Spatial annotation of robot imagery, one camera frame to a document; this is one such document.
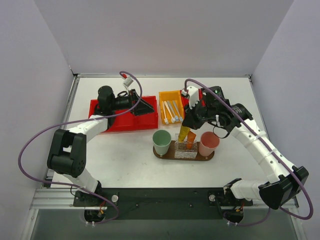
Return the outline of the yellow toothpaste tube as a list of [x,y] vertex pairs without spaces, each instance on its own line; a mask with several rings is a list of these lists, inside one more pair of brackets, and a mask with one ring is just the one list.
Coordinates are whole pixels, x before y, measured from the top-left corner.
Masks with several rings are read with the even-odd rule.
[[180,131],[178,134],[178,141],[180,143],[183,143],[189,132],[190,132],[189,127],[181,125]]

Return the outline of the orange toothpaste tube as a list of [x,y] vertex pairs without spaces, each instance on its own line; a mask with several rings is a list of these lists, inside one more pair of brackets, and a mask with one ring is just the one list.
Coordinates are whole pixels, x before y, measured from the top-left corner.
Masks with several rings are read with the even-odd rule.
[[186,144],[186,148],[188,150],[191,150],[193,148],[193,145],[194,145],[194,141],[196,139],[196,134],[192,131],[189,131],[188,134],[187,134],[187,144]]

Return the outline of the pink cup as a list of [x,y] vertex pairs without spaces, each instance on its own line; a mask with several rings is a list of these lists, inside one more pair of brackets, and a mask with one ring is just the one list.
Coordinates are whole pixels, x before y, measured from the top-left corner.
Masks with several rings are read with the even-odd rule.
[[215,151],[219,144],[220,138],[213,132],[204,132],[200,137],[198,152],[201,156],[208,157]]

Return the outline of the clear textured glass holder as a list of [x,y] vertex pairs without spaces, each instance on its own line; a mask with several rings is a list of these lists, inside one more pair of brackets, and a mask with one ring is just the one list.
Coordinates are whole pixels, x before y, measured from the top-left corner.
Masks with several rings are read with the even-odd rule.
[[182,160],[193,160],[198,154],[198,143],[196,141],[188,142],[185,139],[183,142],[179,142],[179,134],[175,134],[174,141],[174,158]]

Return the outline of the green cup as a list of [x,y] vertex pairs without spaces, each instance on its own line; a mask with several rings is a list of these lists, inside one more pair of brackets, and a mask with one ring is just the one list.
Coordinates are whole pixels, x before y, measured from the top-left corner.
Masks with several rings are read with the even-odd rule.
[[152,136],[153,147],[158,155],[165,155],[172,141],[171,134],[166,130],[157,130]]

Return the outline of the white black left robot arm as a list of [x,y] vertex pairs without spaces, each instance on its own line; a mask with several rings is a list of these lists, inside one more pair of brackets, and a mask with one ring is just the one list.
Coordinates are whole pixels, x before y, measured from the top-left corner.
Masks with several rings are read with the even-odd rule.
[[135,89],[115,96],[110,86],[100,87],[97,105],[90,118],[70,129],[55,131],[47,159],[48,168],[68,178],[82,192],[97,194],[99,181],[86,169],[87,143],[114,125],[118,118],[116,113],[143,116],[154,112],[155,108],[140,98]]

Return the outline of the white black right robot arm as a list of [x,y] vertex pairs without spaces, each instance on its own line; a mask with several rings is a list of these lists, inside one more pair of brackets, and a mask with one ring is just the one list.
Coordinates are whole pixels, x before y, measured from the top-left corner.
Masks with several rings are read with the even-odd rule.
[[188,100],[183,126],[198,130],[208,123],[225,130],[247,149],[267,178],[267,182],[236,178],[225,185],[226,194],[232,193],[240,200],[262,200],[277,210],[301,191],[297,181],[306,182],[307,169],[287,160],[268,140],[266,132],[260,130],[252,114],[240,103],[231,105],[221,87],[188,86],[181,96]]

